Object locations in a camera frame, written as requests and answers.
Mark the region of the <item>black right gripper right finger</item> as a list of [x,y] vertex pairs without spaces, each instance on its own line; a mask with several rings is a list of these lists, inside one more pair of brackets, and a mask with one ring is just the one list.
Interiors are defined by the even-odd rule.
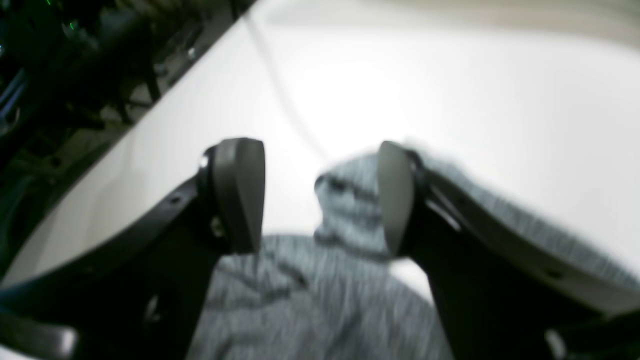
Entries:
[[457,360],[637,360],[639,289],[509,228],[418,153],[377,153],[393,255],[426,273]]

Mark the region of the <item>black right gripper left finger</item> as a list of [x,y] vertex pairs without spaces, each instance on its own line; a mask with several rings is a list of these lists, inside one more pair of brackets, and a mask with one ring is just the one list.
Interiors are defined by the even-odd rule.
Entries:
[[225,255],[259,249],[265,145],[236,137],[135,223],[1,290],[1,345],[37,360],[183,360]]

